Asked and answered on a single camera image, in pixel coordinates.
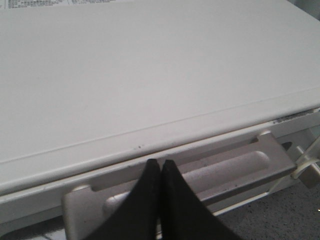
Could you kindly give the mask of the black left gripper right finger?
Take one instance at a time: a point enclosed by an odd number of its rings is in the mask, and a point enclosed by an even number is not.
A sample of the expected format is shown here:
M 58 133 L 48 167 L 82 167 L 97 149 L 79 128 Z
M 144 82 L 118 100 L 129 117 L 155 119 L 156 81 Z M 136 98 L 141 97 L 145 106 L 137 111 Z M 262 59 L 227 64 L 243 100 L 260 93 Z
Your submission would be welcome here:
M 202 204 L 173 160 L 162 167 L 159 203 L 164 240 L 241 239 Z

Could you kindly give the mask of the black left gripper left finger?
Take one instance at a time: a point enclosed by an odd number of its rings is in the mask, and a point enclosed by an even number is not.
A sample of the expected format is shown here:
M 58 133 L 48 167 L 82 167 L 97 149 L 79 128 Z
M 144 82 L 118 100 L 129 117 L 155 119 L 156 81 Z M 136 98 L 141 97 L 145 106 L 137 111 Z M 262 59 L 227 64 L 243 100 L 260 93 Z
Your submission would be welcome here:
M 155 240 L 160 186 L 160 166 L 156 159 L 149 159 L 122 204 L 86 239 Z

